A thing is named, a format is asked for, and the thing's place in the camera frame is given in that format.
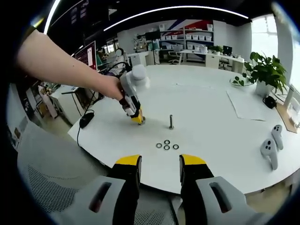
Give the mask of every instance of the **white storage box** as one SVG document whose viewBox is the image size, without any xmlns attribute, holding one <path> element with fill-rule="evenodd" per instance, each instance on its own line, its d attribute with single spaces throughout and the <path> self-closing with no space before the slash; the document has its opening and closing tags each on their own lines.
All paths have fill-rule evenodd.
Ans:
<svg viewBox="0 0 300 225">
<path fill-rule="evenodd" d="M 195 51 L 199 52 L 200 51 L 200 45 L 195 45 Z"/>
<path fill-rule="evenodd" d="M 160 24 L 159 25 L 159 31 L 165 31 L 165 24 Z"/>
<path fill-rule="evenodd" d="M 207 24 L 207 30 L 208 31 L 213 31 L 213 25 L 212 24 Z"/>
</svg>

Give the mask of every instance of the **white round table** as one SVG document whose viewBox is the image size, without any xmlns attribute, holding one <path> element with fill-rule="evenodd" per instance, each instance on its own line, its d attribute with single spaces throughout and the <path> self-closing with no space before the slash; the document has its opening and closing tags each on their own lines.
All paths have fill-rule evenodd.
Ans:
<svg viewBox="0 0 300 225">
<path fill-rule="evenodd" d="M 266 121 L 240 119 L 227 90 L 251 93 L 255 85 L 235 88 L 229 71 L 184 65 L 147 66 L 149 90 L 140 93 L 144 125 L 132 122 L 117 101 L 105 98 L 92 109 L 95 117 L 79 134 L 79 144 L 103 164 L 112 167 L 121 157 L 142 155 L 141 183 L 180 193 L 179 155 L 202 158 L 214 176 L 222 176 L 243 193 L 272 186 L 300 168 L 300 134 L 288 132 L 276 111 L 262 106 Z M 169 127 L 169 115 L 174 130 Z M 281 124 L 284 149 L 278 153 L 278 169 L 260 153 Z M 76 140 L 79 122 L 69 130 Z M 165 151 L 157 143 L 171 141 Z"/>
</svg>

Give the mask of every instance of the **washer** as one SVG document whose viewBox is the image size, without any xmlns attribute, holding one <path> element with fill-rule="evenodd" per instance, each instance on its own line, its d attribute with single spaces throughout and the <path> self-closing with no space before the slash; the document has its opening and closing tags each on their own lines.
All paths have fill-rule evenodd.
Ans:
<svg viewBox="0 0 300 225">
<path fill-rule="evenodd" d="M 157 143 L 157 144 L 156 144 L 156 147 L 157 147 L 158 149 L 160 149 L 162 146 L 163 146 L 162 143 Z"/>
<path fill-rule="evenodd" d="M 179 145 L 175 144 L 173 145 L 173 149 L 177 150 L 179 148 Z"/>
<path fill-rule="evenodd" d="M 170 146 L 169 145 L 165 145 L 164 146 L 164 150 L 168 151 L 170 149 Z"/>
</svg>

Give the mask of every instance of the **ceiling light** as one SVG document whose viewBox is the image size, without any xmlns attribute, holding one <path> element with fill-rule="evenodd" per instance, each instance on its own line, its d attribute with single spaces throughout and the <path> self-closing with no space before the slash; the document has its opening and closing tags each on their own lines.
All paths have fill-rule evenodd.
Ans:
<svg viewBox="0 0 300 225">
<path fill-rule="evenodd" d="M 50 26 L 50 22 L 52 20 L 53 14 L 58 6 L 58 4 L 60 3 L 60 0 L 55 0 L 54 4 L 52 5 L 52 8 L 50 10 L 50 13 L 48 15 L 47 21 L 46 21 L 46 25 L 45 25 L 45 29 L 44 29 L 44 34 L 47 34 L 49 26 Z"/>
<path fill-rule="evenodd" d="M 234 14 L 234 15 L 238 15 L 238 16 L 241 16 L 245 19 L 248 19 L 249 17 L 245 16 L 245 15 L 242 15 L 242 14 L 239 14 L 239 13 L 235 13 L 235 12 L 232 12 L 232 11 L 229 11 L 229 10 L 226 10 L 226 9 L 222 9 L 222 8 L 215 8 L 215 7 L 208 7 L 208 6 L 172 6 L 172 7 L 165 7 L 165 8 L 158 8 L 158 9 L 153 9 L 153 10 L 150 10 L 150 11 L 147 11 L 147 12 L 143 12 L 143 13 L 139 13 L 139 14 L 136 14 L 136 15 L 133 15 L 131 17 L 128 17 L 124 20 L 121 20 L 107 28 L 105 28 L 103 31 L 107 31 L 108 29 L 122 23 L 122 22 L 125 22 L 127 20 L 130 20 L 132 18 L 135 18 L 137 16 L 140 16 L 140 15 L 144 15 L 144 14 L 147 14 L 147 13 L 153 13 L 153 12 L 157 12 L 157 11 L 161 11 L 161 10 L 166 10 L 166 9 L 173 9 L 173 8 L 204 8 L 204 9 L 213 9 L 213 10 L 218 10 L 218 11 L 223 11 L 223 12 L 227 12 L 227 13 L 231 13 L 231 14 Z"/>
</svg>

